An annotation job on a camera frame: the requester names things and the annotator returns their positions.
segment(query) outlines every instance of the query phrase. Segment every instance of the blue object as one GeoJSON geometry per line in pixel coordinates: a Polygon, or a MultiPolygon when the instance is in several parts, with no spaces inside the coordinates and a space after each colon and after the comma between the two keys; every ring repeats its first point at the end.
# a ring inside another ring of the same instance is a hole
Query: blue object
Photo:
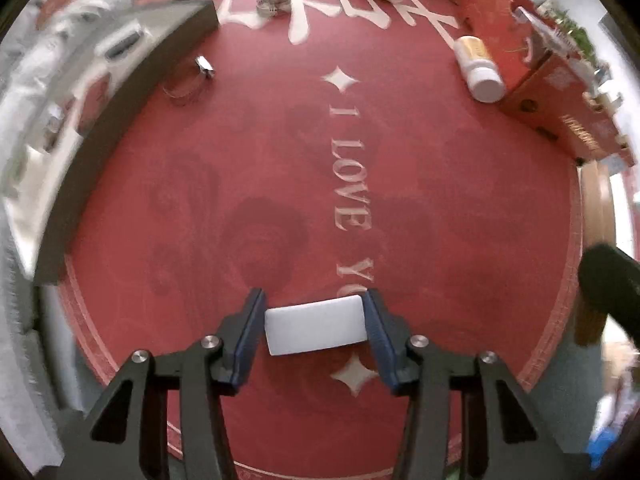
{"type": "Polygon", "coordinates": [[[225,316],[216,335],[222,339],[222,355],[211,364],[211,377],[226,384],[224,395],[235,395],[246,382],[254,362],[255,352],[264,331],[264,311],[267,297],[261,288],[252,288],[242,310],[225,316]]]}
{"type": "Polygon", "coordinates": [[[395,396],[418,380],[418,365],[407,356],[406,342],[411,332],[404,319],[387,309],[375,288],[362,295],[362,309],[367,338],[383,383],[395,396]]]}
{"type": "Polygon", "coordinates": [[[591,457],[591,469],[596,469],[602,462],[607,449],[618,439],[618,434],[611,428],[604,428],[596,438],[589,441],[587,453],[591,457]]]}

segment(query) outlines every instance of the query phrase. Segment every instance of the metal ring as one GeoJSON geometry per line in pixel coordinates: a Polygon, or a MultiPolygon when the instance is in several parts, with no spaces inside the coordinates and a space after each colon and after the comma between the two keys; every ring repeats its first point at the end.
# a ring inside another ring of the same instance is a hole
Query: metal ring
{"type": "Polygon", "coordinates": [[[195,59],[195,64],[198,68],[198,75],[196,75],[185,92],[177,94],[169,90],[164,84],[162,85],[162,91],[178,106],[183,106],[192,99],[195,99],[204,89],[207,80],[211,80],[215,77],[215,69],[209,64],[204,56],[198,56],[195,59]]]}
{"type": "Polygon", "coordinates": [[[283,12],[291,12],[291,0],[257,0],[255,10],[264,18],[277,16],[283,12]]]}

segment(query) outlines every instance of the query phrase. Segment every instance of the jar lid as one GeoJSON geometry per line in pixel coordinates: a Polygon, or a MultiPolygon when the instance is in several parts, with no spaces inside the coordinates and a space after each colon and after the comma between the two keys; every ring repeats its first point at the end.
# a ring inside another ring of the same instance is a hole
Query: jar lid
{"type": "Polygon", "coordinates": [[[504,83],[492,68],[480,66],[473,69],[466,76],[466,83],[471,95],[481,103],[495,103],[504,97],[504,83]]]}

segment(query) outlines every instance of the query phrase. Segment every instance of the red box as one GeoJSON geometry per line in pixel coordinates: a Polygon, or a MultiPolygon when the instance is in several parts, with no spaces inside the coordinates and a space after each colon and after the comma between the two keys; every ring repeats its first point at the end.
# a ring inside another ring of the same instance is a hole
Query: red box
{"type": "Polygon", "coordinates": [[[627,165],[634,159],[607,108],[590,98],[586,83],[574,70],[579,54],[562,56],[543,50],[536,59],[523,52],[536,31],[514,12],[525,9],[553,29],[553,21],[539,16],[530,0],[451,0],[459,5],[459,19],[487,46],[508,94],[498,104],[507,115],[556,142],[577,160],[613,156],[627,165]]]}

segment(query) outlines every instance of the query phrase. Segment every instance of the white star pattern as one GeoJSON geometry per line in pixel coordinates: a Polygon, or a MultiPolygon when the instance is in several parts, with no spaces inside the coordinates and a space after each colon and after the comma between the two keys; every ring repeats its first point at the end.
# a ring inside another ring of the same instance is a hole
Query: white star pattern
{"type": "Polygon", "coordinates": [[[349,88],[352,84],[357,83],[358,80],[346,75],[340,67],[335,67],[335,70],[330,74],[323,75],[322,79],[335,85],[335,87],[340,91],[340,93],[344,93],[344,91],[349,88]]]}
{"type": "Polygon", "coordinates": [[[334,374],[331,378],[346,384],[351,390],[351,395],[357,397],[362,387],[378,376],[378,372],[369,370],[360,362],[360,358],[355,354],[351,354],[351,358],[344,367],[334,374]]]}

